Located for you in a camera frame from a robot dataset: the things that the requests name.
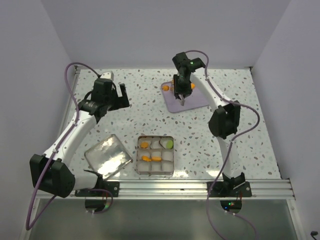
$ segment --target table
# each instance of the table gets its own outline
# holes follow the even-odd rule
[[[73,156],[70,169],[74,173],[90,168],[84,152],[110,134],[116,134],[132,154],[129,164],[112,179],[117,180],[204,180],[217,176],[222,157],[218,141],[209,131],[212,116],[209,106],[180,113],[170,113],[161,93],[161,84],[172,79],[175,69],[97,69],[99,74],[113,71],[116,85],[124,83],[130,107],[108,112],[85,137]],[[281,179],[264,117],[249,69],[209,69],[209,76],[233,100],[257,109],[260,125],[237,141],[239,157],[246,179]],[[88,69],[77,71],[74,95],[79,102],[93,87],[96,75]],[[75,108],[66,114],[68,123]],[[256,116],[241,109],[238,130],[249,128]],[[135,171],[137,141],[140,135],[174,137],[175,171],[172,176],[145,176]]]

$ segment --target divided container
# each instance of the divided container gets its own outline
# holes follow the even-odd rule
[[[172,148],[166,143],[173,142]],[[147,148],[141,148],[141,143],[148,143]],[[175,170],[174,138],[172,136],[139,136],[136,153],[135,170],[140,175],[172,175]],[[161,157],[161,161],[144,161],[142,157]]]

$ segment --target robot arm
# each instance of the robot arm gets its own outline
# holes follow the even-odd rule
[[[119,97],[113,73],[107,72],[94,81],[91,99],[83,99],[79,102],[79,114],[74,114],[71,122],[65,128],[55,143],[48,148],[43,155],[34,154],[30,160],[30,170],[33,186],[42,173],[49,156],[53,153],[50,167],[40,183],[39,189],[59,197],[67,197],[71,191],[80,189],[92,189],[102,184],[102,176],[96,172],[85,170],[81,174],[73,175],[69,170],[72,157],[88,132],[95,127],[100,119],[107,114],[107,111],[129,107],[129,100],[124,84],[120,84],[122,96]],[[56,147],[66,133],[71,129],[67,137],[56,151]]]
[[[209,129],[217,138],[222,159],[225,161],[231,139],[237,133],[237,127],[239,126],[240,106],[223,101],[217,95],[204,77],[205,64],[200,58],[191,60],[185,52],[182,52],[178,53],[172,61],[178,71],[178,74],[173,76],[175,98],[184,100],[184,98],[190,96],[192,94],[190,83],[194,83],[203,93],[213,110],[213,115],[208,123]],[[214,82],[212,82],[212,85],[224,99],[230,100]],[[231,148],[222,176],[229,190],[233,190],[246,182],[245,175],[240,170],[236,146]]]

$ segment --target gray floor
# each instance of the gray floor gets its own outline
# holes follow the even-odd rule
[[[217,229],[228,240],[253,240],[252,228],[210,201]],[[285,200],[247,200],[240,214],[257,228],[259,240],[296,240]],[[31,240],[220,240],[205,201],[115,200],[103,214],[86,213],[83,199],[57,199],[32,230]]]

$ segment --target wall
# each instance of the wall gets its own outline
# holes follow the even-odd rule
[[[309,234],[320,231],[320,1],[292,0],[253,68],[284,178]]]
[[[95,67],[173,67],[203,50],[211,66],[258,59],[290,0],[42,0],[72,60]]]
[[[14,240],[33,189],[30,157],[57,136],[70,59],[39,0],[2,0],[0,33],[0,239]]]

